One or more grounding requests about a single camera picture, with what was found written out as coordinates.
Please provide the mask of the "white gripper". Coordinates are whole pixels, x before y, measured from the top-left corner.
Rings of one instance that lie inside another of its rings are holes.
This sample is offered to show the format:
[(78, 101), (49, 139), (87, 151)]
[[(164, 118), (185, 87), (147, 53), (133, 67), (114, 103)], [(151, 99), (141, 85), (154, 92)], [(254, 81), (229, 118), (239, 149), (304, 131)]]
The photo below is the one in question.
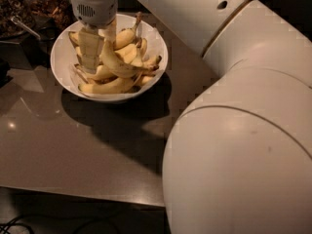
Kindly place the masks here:
[[(104, 28), (104, 47), (113, 45), (117, 33), (118, 0), (70, 0), (74, 16), (84, 24)], [(80, 64), (89, 73), (95, 74), (103, 37), (97, 29), (82, 27), (78, 32)]]

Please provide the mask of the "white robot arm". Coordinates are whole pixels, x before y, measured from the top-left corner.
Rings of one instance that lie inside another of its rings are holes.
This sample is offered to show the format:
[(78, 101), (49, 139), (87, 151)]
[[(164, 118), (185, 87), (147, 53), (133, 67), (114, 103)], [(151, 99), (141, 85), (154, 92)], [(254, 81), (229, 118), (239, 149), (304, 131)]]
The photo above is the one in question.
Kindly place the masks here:
[(168, 137), (172, 234), (312, 234), (311, 42), (257, 0), (137, 1), (218, 77)]

